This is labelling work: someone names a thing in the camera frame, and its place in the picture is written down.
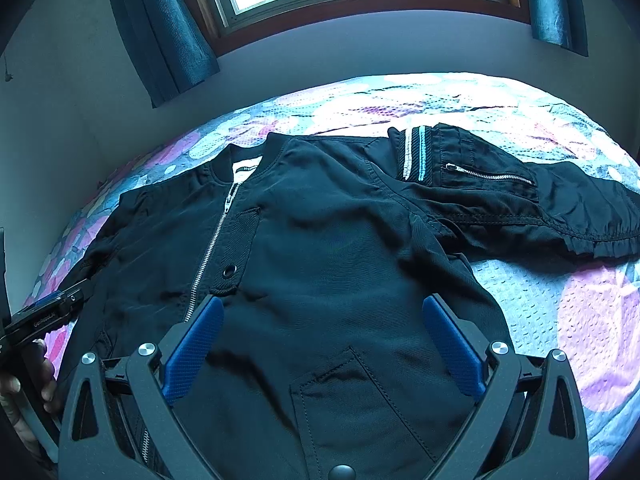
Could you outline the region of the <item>person's left hand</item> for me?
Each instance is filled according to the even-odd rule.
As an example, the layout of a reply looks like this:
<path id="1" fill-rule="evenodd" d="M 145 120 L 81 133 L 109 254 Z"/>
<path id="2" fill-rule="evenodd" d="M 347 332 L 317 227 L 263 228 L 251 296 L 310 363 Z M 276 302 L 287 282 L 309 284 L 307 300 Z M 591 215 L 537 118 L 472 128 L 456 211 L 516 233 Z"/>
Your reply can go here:
<path id="1" fill-rule="evenodd" d="M 47 358 L 47 351 L 44 340 L 35 339 L 21 354 L 22 367 L 1 372 L 1 409 L 26 448 L 36 448 L 39 443 L 20 403 L 26 400 L 31 408 L 39 405 L 53 416 L 60 409 L 54 365 Z"/>

